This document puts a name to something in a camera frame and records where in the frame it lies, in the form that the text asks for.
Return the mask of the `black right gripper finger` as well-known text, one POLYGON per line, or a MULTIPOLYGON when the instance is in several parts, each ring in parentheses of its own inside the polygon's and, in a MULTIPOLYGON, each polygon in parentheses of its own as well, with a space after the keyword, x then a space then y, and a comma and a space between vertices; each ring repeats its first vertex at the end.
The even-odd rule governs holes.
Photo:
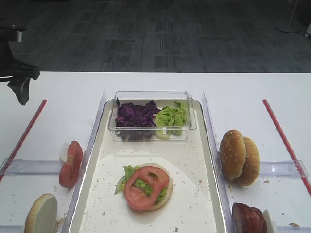
POLYGON ((8 87, 15 93, 17 100, 21 105, 26 105, 29 100, 29 77, 12 77, 8 87))

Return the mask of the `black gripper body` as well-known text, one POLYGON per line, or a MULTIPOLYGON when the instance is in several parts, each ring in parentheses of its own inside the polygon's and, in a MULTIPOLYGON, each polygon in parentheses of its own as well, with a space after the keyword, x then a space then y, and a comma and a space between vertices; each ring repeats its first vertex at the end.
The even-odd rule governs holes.
POLYGON ((0 41, 0 81, 9 82, 13 79, 33 78, 40 75, 38 67, 29 65, 13 57, 8 41, 0 41))

